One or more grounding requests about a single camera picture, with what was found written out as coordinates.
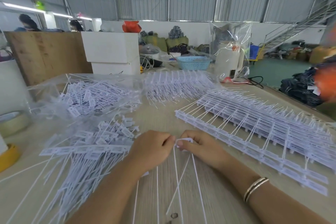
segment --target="white cardboard box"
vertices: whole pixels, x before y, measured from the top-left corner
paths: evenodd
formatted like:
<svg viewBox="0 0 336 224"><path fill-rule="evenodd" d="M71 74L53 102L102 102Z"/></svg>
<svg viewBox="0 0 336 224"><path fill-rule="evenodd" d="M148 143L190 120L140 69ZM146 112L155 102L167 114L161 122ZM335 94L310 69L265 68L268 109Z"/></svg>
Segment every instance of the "white cardboard box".
<svg viewBox="0 0 336 224"><path fill-rule="evenodd" d="M94 74L140 74L139 55L129 63L91 62Z"/></svg>
<svg viewBox="0 0 336 224"><path fill-rule="evenodd" d="M130 63L139 57L137 33L82 32L88 62Z"/></svg>

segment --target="staircase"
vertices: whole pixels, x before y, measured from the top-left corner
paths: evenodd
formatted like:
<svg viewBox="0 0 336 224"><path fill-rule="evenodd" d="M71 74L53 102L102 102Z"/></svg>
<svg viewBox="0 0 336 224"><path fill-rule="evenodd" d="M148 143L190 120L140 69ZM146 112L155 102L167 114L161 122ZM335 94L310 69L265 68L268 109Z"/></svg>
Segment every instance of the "staircase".
<svg viewBox="0 0 336 224"><path fill-rule="evenodd" d="M268 33L265 36L264 43L260 44L261 50L264 50L265 52L267 52L270 49L275 48L279 46L280 44L283 44L286 40L297 35L298 33L305 30L306 28L309 28L313 25L321 23L325 21L327 18L336 14L336 0L323 0L317 6L321 6L321 7L317 9L316 11L314 11L313 13L311 13L304 20L297 22L297 23L292 23L283 31L278 32L277 35L273 35L267 39L267 36L269 34L276 31L280 27L283 27L283 25L271 31L270 33Z"/></svg>

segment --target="person's left hand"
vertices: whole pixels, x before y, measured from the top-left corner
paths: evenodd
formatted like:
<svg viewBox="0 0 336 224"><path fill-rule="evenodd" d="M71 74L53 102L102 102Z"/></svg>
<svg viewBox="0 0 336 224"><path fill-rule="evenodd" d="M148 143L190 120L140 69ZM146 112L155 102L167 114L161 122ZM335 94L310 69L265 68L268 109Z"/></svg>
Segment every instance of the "person's left hand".
<svg viewBox="0 0 336 224"><path fill-rule="evenodd" d="M169 133L149 130L135 139L125 159L144 174L165 161L174 144L175 137Z"/></svg>

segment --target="person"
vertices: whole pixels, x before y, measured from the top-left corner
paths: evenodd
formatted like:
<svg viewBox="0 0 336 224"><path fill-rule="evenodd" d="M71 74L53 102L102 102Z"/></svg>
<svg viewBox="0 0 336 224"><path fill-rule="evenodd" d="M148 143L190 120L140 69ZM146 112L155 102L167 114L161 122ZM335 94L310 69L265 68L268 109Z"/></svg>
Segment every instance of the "person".
<svg viewBox="0 0 336 224"><path fill-rule="evenodd" d="M75 31L84 31L82 28L82 25L79 23L79 21L74 20L74 21L70 21L70 26L72 29L74 29Z"/></svg>
<svg viewBox="0 0 336 224"><path fill-rule="evenodd" d="M23 27L18 27L15 31L41 31L36 22L27 14L20 14L19 21L23 24Z"/></svg>
<svg viewBox="0 0 336 224"><path fill-rule="evenodd" d="M239 160L228 154L209 134L186 130L181 138L192 138L195 143L179 140L180 150L187 150L225 176L243 197L261 177ZM146 172L160 165L169 156L175 137L169 133L148 131L133 143L129 154L116 165L97 190L67 221L74 223L119 223L127 201L137 181ZM306 206L264 182L251 192L247 203L262 223L284 224L329 223Z"/></svg>

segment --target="light blue plastic basket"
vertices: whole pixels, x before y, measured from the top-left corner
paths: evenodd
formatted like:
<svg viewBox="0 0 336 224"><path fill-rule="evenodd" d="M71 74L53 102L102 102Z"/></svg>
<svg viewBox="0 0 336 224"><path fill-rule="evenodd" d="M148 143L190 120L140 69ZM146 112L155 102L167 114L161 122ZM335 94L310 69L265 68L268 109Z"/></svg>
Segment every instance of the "light blue plastic basket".
<svg viewBox="0 0 336 224"><path fill-rule="evenodd" d="M183 70L207 70L211 59L201 56L186 56L176 58L179 67Z"/></svg>

